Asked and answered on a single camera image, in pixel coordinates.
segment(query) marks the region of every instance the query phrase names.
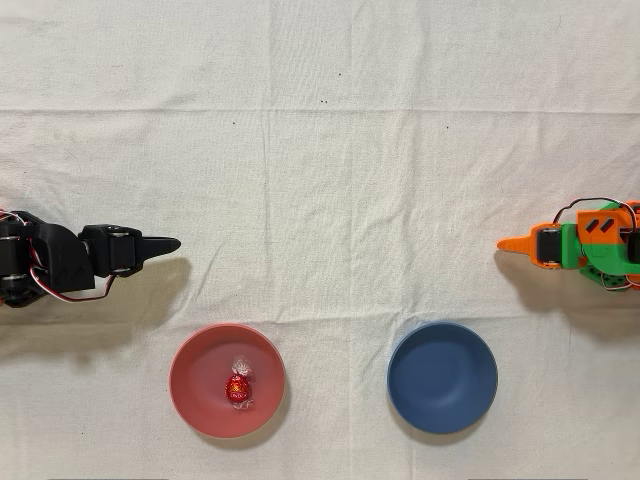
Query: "red candy wrapper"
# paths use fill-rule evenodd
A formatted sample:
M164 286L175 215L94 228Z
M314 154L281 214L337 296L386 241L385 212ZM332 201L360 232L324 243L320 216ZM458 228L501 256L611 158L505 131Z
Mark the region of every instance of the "red candy wrapper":
M253 405L251 384L249 383L252 371L249 362L244 357L236 357L233 360L231 371L233 375L229 377L226 385L227 400L237 410L247 410Z

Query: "wire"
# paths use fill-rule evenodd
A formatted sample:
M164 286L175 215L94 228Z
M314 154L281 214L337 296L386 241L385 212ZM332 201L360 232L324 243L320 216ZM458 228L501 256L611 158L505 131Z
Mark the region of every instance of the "wire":
M616 200L614 198L609 198L609 197L585 197L585 198L578 198L576 200L574 200L573 202L571 202L569 205L567 205L566 207L562 207L558 213L556 213L556 216L553 218L553 223L558 223L558 220L560 220L560 217L562 216L562 212L564 212L565 210L570 209L571 207L573 207L576 203L579 202L584 202L584 201L589 201L589 200L605 200L607 202L613 202L613 203L617 203L618 205L620 205L621 207L624 207L627 209L627 211L629 212L629 214L631 215L631 230L635 230L637 228L637 224L636 224L636 214L633 211L633 208L631 208L631 206L629 206L628 204L621 202L619 200Z
M632 282L632 281L629 279L629 275L625 275L625 276L627 277L627 282L629 282L629 284L630 284L630 285L633 285L634 287L640 287L640 283Z
M58 300L62 300L63 302L67 302L67 303L79 303L79 302L86 302L89 300L98 300L100 298L104 298L107 295L109 295L109 290L111 290L111 285L113 285L113 281L116 279L115 275L109 275L107 277L107 283L105 283L104 293L102 295L98 295L96 297L86 297L86 298L71 298L56 292L51 287L46 285L42 280L40 280L40 278L35 272L35 268L36 267L31 267L29 269L29 272L31 273L31 277L33 278L33 281L36 282L40 288L42 288L45 292L47 292L52 297L55 297Z
M600 281L602 282L602 286L604 288L606 288L608 291L613 291L613 290L627 290L628 288L631 287L632 283L629 282L626 285L622 285L621 287L607 287L604 283L604 273L600 272Z
M7 212L6 210L0 210L0 215L2 215L2 218L0 218L0 222L5 221L7 218L17 218L19 221L22 222L23 225L26 225L27 222L25 222L22 217L20 215L17 215L13 212Z

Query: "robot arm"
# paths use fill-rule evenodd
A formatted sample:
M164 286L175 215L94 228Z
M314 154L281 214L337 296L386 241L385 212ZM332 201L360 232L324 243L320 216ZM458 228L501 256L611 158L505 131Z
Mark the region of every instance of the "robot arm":
M0 210L0 300L24 307L48 294L68 302L103 298L116 277L133 275L145 260L179 247L174 238L143 237L116 225L87 225L76 236L29 212ZM94 276L107 278L104 295L63 295L95 288Z

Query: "table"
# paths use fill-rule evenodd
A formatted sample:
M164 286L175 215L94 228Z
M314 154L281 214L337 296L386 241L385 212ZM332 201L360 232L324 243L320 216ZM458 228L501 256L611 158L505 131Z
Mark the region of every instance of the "table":
M0 309L0 477L640 476L640 296L495 252L640 196L636 0L5 0L0 38L0 204L182 241L106 300ZM386 397L436 319L499 368L453 436ZM229 442L167 392L223 321L288 375Z

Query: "red bowl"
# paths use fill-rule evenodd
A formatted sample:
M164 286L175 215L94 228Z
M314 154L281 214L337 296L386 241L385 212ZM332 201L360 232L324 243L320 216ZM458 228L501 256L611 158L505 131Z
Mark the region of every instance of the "red bowl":
M226 382L236 357L253 371L248 410L237 410L226 397ZM220 323L199 330L180 347L169 372L169 392L178 414L191 427L212 437L234 438L267 423L284 394L284 365L276 347L253 328Z

